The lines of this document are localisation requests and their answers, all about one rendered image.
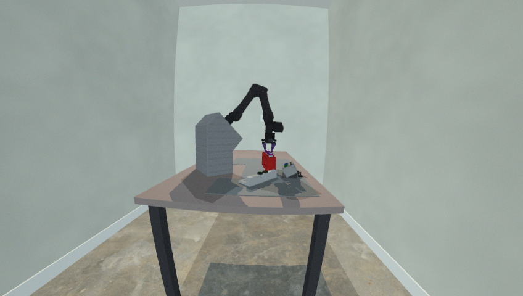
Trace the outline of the grey flat mat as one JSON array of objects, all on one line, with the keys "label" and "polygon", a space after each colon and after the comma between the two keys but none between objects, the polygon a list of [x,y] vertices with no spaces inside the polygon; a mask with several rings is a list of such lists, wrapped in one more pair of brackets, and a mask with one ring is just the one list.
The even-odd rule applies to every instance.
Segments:
[{"label": "grey flat mat", "polygon": [[246,186],[239,180],[264,171],[262,158],[235,158],[233,165],[246,165],[241,178],[218,178],[205,194],[246,195],[265,197],[319,197],[304,177],[282,178],[282,166],[288,159],[276,159],[277,177],[254,186]]}]

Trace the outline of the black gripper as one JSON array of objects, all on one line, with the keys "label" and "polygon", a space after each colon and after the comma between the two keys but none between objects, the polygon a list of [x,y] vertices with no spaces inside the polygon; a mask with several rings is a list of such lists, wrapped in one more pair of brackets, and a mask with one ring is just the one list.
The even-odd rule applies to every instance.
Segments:
[{"label": "black gripper", "polygon": [[266,153],[266,143],[271,144],[271,151],[273,152],[273,149],[274,149],[274,147],[276,145],[276,143],[275,143],[276,140],[274,140],[273,142],[269,142],[268,140],[261,139],[261,141],[265,141],[265,142],[262,142],[264,150],[265,150],[265,153]]}]

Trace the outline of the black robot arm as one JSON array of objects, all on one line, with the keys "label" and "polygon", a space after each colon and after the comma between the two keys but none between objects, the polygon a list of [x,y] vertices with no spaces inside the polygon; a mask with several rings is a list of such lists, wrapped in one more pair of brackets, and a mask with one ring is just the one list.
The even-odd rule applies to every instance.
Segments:
[{"label": "black robot arm", "polygon": [[233,112],[225,116],[225,119],[228,121],[229,124],[231,124],[234,121],[239,121],[252,99],[255,97],[259,97],[263,109],[263,119],[266,125],[265,131],[269,132],[265,133],[265,140],[273,142],[275,139],[275,133],[270,132],[283,132],[284,127],[282,125],[282,122],[273,121],[274,115],[270,108],[267,91],[268,89],[266,87],[260,86],[258,84],[253,84],[249,89],[247,95],[242,100],[242,102],[237,106],[237,108],[233,110]]}]

